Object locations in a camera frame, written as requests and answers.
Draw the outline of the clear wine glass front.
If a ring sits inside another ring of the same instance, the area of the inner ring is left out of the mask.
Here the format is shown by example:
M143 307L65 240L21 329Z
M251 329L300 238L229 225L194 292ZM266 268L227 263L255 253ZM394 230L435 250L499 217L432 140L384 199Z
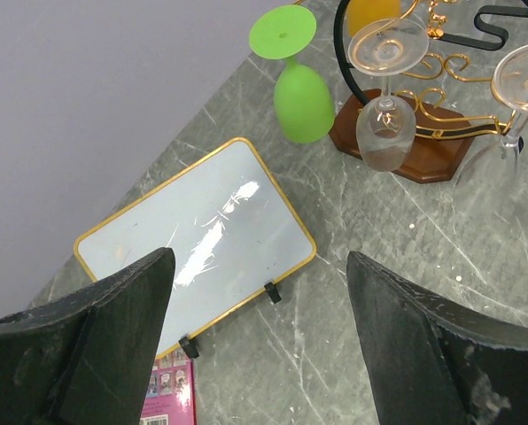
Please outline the clear wine glass front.
M517 172L521 134L528 123L528 44L511 51L499 62L493 74L491 91L496 100L513 111L514 116L509 129L467 162L455 182L456 189L497 177L509 181Z

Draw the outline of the clear wine glass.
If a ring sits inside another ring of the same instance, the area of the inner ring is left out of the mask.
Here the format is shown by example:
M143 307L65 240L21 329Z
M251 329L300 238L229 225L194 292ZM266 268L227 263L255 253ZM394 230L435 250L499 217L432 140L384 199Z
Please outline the clear wine glass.
M415 112L391 92L391 78L416 66L429 47L426 30L410 19L374 21L352 38L347 56L353 67L381 79L381 93L359 112L356 140L370 168L392 172L403 164L415 140Z
M497 177L509 181L517 172L521 134L528 123L528 44L511 51L499 62L493 74L491 91L496 100L513 111L514 116L509 129L467 162L455 182L456 189Z

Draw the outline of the green plastic wine glass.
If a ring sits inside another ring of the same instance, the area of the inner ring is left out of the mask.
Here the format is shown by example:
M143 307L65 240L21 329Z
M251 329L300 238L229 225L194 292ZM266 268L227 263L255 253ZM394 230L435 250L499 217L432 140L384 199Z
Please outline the green plastic wine glass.
M313 41L316 28L311 11L287 4L262 15L249 34L254 54L285 62L274 88L274 108L285 137L300 144L314 143L326 136L336 116L325 80L297 59Z

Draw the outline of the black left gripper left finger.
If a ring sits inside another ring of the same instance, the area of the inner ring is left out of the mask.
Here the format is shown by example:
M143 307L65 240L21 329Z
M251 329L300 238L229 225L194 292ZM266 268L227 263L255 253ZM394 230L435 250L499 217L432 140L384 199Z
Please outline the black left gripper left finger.
M158 248L0 319L0 424L137 424L174 274L173 250Z

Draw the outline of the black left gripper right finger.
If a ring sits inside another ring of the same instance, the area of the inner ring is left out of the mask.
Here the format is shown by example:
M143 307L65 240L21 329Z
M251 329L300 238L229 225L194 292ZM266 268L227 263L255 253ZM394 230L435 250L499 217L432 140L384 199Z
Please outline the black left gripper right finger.
M382 424L528 424L528 328L475 312L365 254L346 278Z

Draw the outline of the gold framed whiteboard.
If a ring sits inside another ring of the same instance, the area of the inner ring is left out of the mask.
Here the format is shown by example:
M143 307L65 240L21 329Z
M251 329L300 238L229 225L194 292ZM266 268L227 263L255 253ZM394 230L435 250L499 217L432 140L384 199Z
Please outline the gold framed whiteboard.
M254 146L236 137L81 235L95 281L158 248L175 277L157 354L176 350L309 263L316 244Z

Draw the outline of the pink sticker book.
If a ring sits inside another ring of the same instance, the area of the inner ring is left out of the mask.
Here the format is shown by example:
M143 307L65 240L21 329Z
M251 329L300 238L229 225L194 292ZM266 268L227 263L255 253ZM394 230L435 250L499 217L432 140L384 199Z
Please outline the pink sticker book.
M140 425L195 425L193 362L183 349L156 359Z

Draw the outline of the orange plastic wine glass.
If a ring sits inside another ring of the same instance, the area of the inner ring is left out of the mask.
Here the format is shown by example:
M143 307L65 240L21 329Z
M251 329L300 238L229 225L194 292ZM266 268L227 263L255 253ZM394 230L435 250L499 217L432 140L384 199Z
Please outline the orange plastic wine glass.
M347 32L353 37L372 22L400 16L400 0L351 0L346 8Z

